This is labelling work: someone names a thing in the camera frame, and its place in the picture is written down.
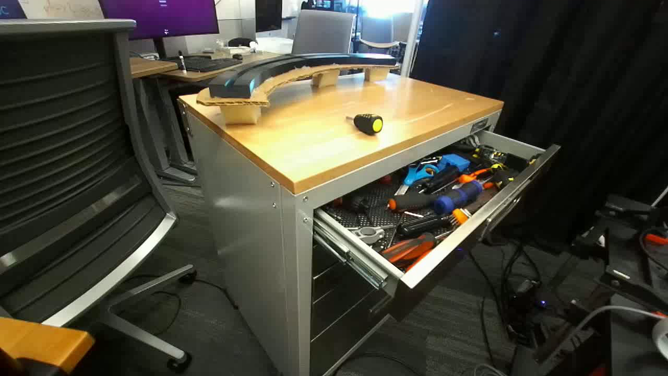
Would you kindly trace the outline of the orange handled screwdriver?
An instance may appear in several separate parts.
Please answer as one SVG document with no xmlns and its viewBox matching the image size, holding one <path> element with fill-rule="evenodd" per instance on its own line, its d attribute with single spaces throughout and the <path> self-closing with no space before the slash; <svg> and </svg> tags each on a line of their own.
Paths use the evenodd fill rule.
<svg viewBox="0 0 668 376">
<path fill-rule="evenodd" d="M 451 189 L 456 189 L 460 185 L 473 182 L 477 177 L 473 177 L 471 172 L 464 172 L 456 177 L 454 185 Z M 424 209 L 424 207 L 432 207 L 435 209 L 435 201 L 438 195 L 442 195 L 446 192 L 429 192 L 429 194 L 400 194 L 389 201 L 389 209 L 391 210 L 404 210 L 404 209 Z"/>
</svg>

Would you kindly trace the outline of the blue handled screwdriver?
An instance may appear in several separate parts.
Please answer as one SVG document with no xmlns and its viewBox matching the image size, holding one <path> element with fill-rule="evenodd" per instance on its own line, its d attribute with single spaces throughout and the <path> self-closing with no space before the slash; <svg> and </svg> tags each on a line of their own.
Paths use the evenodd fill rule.
<svg viewBox="0 0 668 376">
<path fill-rule="evenodd" d="M 482 184 L 477 180 L 467 182 L 460 185 L 456 189 L 451 189 L 435 201 L 435 210 L 440 214 L 449 214 L 454 209 L 461 209 L 470 202 L 473 202 L 485 192 Z"/>
</svg>

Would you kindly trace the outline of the grey tool drawer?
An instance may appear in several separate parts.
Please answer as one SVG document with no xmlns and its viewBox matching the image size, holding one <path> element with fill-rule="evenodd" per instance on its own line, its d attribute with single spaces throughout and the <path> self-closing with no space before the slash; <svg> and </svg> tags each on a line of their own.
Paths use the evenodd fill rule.
<svg viewBox="0 0 668 376">
<path fill-rule="evenodd" d="M 482 238 L 559 153 L 477 131 L 406 165 L 397 192 L 374 182 L 316 210 L 316 245 L 376 289 L 416 288 Z"/>
</svg>

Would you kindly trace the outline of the grey chair backrest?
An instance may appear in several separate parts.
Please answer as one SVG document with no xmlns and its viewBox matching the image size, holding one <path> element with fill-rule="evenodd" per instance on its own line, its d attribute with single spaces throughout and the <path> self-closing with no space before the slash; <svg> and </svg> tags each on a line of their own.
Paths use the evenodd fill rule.
<svg viewBox="0 0 668 376">
<path fill-rule="evenodd" d="M 297 17 L 293 51 L 350 51 L 355 17 L 333 11 L 300 11 Z"/>
</svg>

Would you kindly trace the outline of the purple screen monitor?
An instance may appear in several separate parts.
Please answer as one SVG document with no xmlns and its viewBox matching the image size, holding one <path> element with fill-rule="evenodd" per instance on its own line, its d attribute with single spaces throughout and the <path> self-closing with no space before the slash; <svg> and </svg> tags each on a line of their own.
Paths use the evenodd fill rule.
<svg viewBox="0 0 668 376">
<path fill-rule="evenodd" d="M 217 34 L 215 0 L 97 0 L 106 18 L 134 18 L 134 40 Z"/>
</svg>

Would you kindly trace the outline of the grey metal tool cabinet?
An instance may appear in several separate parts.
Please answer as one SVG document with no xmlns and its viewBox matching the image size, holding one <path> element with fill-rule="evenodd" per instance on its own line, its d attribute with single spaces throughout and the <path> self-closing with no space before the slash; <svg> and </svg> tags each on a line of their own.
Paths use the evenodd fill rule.
<svg viewBox="0 0 668 376">
<path fill-rule="evenodd" d="M 284 376 L 328 369 L 313 355 L 313 213 L 500 110 L 493 97 L 408 77 L 277 87 L 257 122 L 227 122 L 194 93 L 181 97 L 199 184 L 208 202 L 224 283 Z M 383 118 L 376 135 L 353 114 Z"/>
</svg>

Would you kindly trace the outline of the black keyboard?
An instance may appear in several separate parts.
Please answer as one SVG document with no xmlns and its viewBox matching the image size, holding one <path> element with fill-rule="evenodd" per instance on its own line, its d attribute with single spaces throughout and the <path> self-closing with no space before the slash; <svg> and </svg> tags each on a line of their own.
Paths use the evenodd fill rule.
<svg viewBox="0 0 668 376">
<path fill-rule="evenodd" d="M 242 60 L 239 59 L 179 55 L 177 63 L 179 63 L 179 69 L 185 69 L 185 70 L 217 70 L 217 69 L 236 67 Z"/>
</svg>

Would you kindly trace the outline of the black curtain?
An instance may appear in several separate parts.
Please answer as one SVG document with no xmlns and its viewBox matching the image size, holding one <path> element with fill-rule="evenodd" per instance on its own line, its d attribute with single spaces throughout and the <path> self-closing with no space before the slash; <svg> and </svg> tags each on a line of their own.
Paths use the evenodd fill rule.
<svg viewBox="0 0 668 376">
<path fill-rule="evenodd" d="M 500 133 L 559 147 L 504 234 L 567 242 L 607 195 L 668 185 L 668 0 L 428 0 L 411 75 L 498 97 Z"/>
</svg>

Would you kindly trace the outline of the orange black handled tool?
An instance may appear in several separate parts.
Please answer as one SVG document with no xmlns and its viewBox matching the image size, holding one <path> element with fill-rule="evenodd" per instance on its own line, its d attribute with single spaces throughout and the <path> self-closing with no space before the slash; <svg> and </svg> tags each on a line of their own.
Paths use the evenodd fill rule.
<svg viewBox="0 0 668 376">
<path fill-rule="evenodd" d="M 425 252 L 435 248 L 437 240 L 432 234 L 422 234 L 416 238 L 406 238 L 400 242 L 395 242 L 392 246 L 382 250 L 382 257 L 389 258 L 391 263 L 416 263 L 419 260 Z"/>
</svg>

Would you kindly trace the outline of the curved black wooden track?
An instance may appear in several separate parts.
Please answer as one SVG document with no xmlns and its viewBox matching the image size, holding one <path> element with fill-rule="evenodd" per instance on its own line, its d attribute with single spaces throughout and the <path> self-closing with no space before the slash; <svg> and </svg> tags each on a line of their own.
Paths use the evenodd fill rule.
<svg viewBox="0 0 668 376">
<path fill-rule="evenodd" d="M 227 122 L 257 122 L 270 96 L 281 86 L 309 79 L 313 87 L 330 87 L 346 70 L 361 70 L 368 82 L 378 82 L 395 67 L 391 53 L 284 53 L 245 65 L 226 79 L 213 79 L 197 93 L 197 102 L 217 106 Z"/>
</svg>

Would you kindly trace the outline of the blue pliers tool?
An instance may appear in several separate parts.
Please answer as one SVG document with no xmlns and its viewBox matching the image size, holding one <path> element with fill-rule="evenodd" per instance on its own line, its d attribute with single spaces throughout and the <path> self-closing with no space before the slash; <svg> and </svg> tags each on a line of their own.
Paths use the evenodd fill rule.
<svg viewBox="0 0 668 376">
<path fill-rule="evenodd" d="M 411 165 L 406 169 L 406 176 L 402 177 L 397 192 L 404 194 L 417 182 L 437 177 L 438 172 L 446 170 L 449 166 L 452 166 L 456 172 L 461 172 L 470 166 L 470 160 L 460 154 L 440 154 L 440 157 L 424 159 L 417 165 Z"/>
</svg>

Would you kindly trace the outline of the black yellow stubby screwdriver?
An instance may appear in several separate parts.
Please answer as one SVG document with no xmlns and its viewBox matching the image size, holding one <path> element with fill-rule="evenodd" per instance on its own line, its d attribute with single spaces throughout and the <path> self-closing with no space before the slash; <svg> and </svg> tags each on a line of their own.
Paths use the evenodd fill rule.
<svg viewBox="0 0 668 376">
<path fill-rule="evenodd" d="M 383 128 L 383 118 L 379 114 L 374 114 L 374 113 L 353 114 L 350 122 L 366 135 L 376 135 Z"/>
</svg>

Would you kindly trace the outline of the black mesh office chair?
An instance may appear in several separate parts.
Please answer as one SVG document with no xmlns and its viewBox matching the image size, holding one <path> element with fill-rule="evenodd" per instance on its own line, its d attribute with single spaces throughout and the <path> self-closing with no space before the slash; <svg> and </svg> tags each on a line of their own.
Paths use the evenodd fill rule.
<svg viewBox="0 0 668 376">
<path fill-rule="evenodd" d="M 95 308 L 181 372 L 192 355 L 117 307 L 194 269 L 121 289 L 175 224 L 142 146 L 124 18 L 0 20 L 0 311 L 66 327 Z"/>
</svg>

